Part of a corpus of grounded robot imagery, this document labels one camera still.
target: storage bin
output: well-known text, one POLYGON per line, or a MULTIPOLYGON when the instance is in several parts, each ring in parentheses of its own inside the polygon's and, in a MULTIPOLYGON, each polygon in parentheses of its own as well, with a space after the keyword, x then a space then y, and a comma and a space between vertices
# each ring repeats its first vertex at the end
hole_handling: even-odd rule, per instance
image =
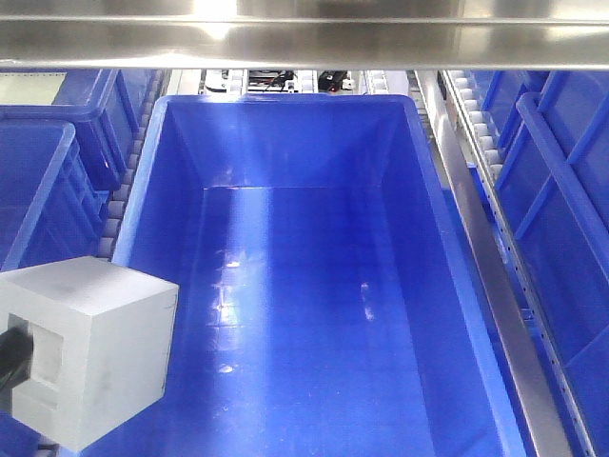
POLYGON ((0 121, 0 270, 96 253, 104 194, 78 152, 71 124, 0 121))
POLYGON ((165 397, 84 457, 525 455, 405 97, 161 99, 113 262, 181 295, 165 397))
MULTIPOLYGON (((129 123, 133 111, 117 83, 119 70, 58 70, 65 74, 54 97, 46 104, 6 104, 0 100, 0 118, 57 119, 76 127, 81 157, 93 186, 98 190, 118 189, 132 147, 134 130, 129 123)), ((2 84, 23 86, 23 78, 40 79, 47 85, 47 71, 2 70, 2 84)))
POLYGON ((472 90, 476 94, 476 99, 481 103, 486 98, 494 73, 491 70, 471 70, 466 72, 471 78, 472 90))
POLYGON ((490 82, 482 110, 488 111, 497 129, 497 146, 501 155, 509 147, 519 127, 516 102, 523 93, 539 92, 548 77, 548 71, 503 70, 495 71, 490 82))
POLYGON ((124 69, 118 74, 119 87, 129 100, 129 122, 137 131, 144 127, 142 116, 150 115, 152 106, 163 83, 161 70, 124 69))
POLYGON ((607 111, 609 71, 552 71, 541 92, 539 112, 565 155, 580 139, 589 143, 607 130, 599 128, 606 127, 607 111))
POLYGON ((32 457, 40 435, 0 410, 0 457, 32 457))
MULTIPOLYGON (((517 104, 522 126, 496 188, 597 455, 607 455, 609 232, 595 203, 606 198, 597 192, 609 174, 586 193, 536 98, 528 93, 517 104)), ((607 149, 602 155, 606 161, 607 149)))

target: bin floor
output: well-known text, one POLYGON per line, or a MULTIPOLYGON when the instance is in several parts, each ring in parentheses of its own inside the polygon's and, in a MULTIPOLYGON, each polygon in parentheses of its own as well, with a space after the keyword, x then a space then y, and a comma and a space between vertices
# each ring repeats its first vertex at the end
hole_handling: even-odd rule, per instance
POLYGON ((149 455, 434 454, 380 189, 206 189, 191 219, 149 455))

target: stainless steel bar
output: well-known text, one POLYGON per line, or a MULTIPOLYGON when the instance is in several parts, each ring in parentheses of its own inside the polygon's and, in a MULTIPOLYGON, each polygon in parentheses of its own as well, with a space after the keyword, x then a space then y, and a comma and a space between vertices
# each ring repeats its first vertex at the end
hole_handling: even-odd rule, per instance
POLYGON ((0 67, 609 69, 602 0, 0 0, 0 67))
POLYGON ((602 0, 3 0, 7 18, 156 18, 197 22, 375 20, 393 22, 598 22, 609 20, 602 0))
POLYGON ((417 71, 442 164, 497 326, 533 447, 540 457, 571 456, 564 429, 491 228, 450 123, 435 71, 417 71))

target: white box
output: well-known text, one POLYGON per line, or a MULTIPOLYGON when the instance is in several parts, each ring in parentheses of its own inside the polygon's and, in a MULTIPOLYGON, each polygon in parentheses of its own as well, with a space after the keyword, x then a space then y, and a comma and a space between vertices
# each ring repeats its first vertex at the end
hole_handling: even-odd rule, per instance
POLYGON ((78 451, 163 396, 178 287, 93 257, 0 273, 0 333, 27 325, 12 416, 78 451))

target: blue crate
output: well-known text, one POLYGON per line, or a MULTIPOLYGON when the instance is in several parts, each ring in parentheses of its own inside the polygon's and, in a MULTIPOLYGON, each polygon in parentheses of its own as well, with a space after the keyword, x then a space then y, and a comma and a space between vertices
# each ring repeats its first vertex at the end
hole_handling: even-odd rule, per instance
POLYGON ((552 71, 539 102, 565 155, 579 140, 590 142, 607 130, 599 127, 605 126, 608 107, 609 71, 552 71))
POLYGON ((609 143, 603 133, 598 181, 582 182, 537 100, 528 93, 517 104, 522 125, 496 189, 593 445, 598 455, 607 455, 609 231, 607 207, 598 202, 606 204, 609 143))
POLYGON ((83 457, 525 455, 405 97, 161 99, 113 262, 180 305, 165 397, 83 457))
POLYGON ((470 80, 470 87, 474 91, 474 98, 481 104, 486 98, 494 73, 492 70, 468 70, 465 72, 465 77, 470 80))
POLYGON ((0 410, 0 457, 32 457, 40 435, 0 410))
POLYGON ((129 100, 129 122, 134 129, 145 127, 143 116, 150 115, 156 95, 163 83, 161 70, 120 70, 118 83, 124 98, 129 100))
POLYGON ((95 254, 106 217, 74 126, 0 121, 0 270, 95 254))
POLYGON ((498 135, 500 154, 504 155, 519 127, 516 102, 526 92, 539 92, 549 71, 503 70, 495 71, 490 82, 482 110, 488 111, 498 135))
POLYGON ((135 127, 129 122, 133 108, 117 82, 119 70, 64 71, 66 79, 51 105, 0 105, 0 118, 71 122, 91 183, 98 190, 118 189, 127 169, 135 127))

